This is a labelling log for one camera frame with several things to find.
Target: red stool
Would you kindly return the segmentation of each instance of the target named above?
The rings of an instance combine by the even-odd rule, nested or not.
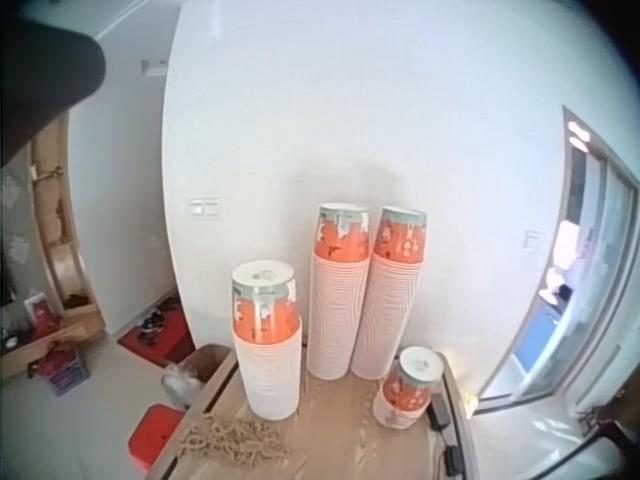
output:
[[[149,471],[183,415],[184,412],[160,404],[149,407],[129,437],[133,461]]]

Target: table surface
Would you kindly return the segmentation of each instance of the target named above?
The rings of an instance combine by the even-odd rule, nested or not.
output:
[[[351,373],[340,380],[321,381],[302,366],[300,406],[288,419],[270,422],[294,452],[285,461],[265,463],[253,470],[230,467],[215,460],[176,457],[189,425],[202,413],[256,419],[247,404],[235,353],[225,359],[204,387],[149,472],[148,479],[439,479],[447,478],[443,451],[460,445],[465,474],[477,479],[473,440],[462,402],[446,362],[435,390],[448,400],[453,419],[442,434],[429,428],[426,415],[407,430],[381,426],[371,414],[379,382]]]

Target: red mat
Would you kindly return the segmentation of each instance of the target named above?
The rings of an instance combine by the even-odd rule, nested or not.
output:
[[[193,353],[196,347],[181,306],[163,311],[162,314],[164,328],[155,337],[155,345],[149,346],[138,340],[142,331],[140,327],[133,327],[118,340],[118,343],[145,360],[164,368],[170,363],[180,363]]]

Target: black charger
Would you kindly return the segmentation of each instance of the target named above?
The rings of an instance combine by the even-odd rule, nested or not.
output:
[[[431,428],[436,432],[441,432],[451,425],[449,410],[441,394],[434,393],[431,397],[431,403],[427,407],[427,417]]]
[[[431,428],[440,432],[451,425],[451,416],[445,403],[444,397],[439,393],[434,393],[431,403],[427,407],[427,417]],[[447,445],[444,449],[444,465],[448,477],[455,477],[464,471],[462,461],[462,451],[458,445]]]

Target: stack of paper cups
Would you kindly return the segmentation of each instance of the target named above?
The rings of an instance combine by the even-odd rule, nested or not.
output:
[[[275,260],[232,273],[233,340],[249,407],[265,420],[292,415],[300,401],[302,330],[293,268]]]
[[[369,212],[326,203],[311,263],[307,368],[322,380],[349,370],[369,269]]]
[[[377,380],[391,368],[418,285],[426,232],[424,212],[384,207],[351,362],[361,378]]]
[[[373,416],[385,427],[413,425],[431,403],[433,386],[444,366],[437,353],[423,347],[405,348],[373,400]]]

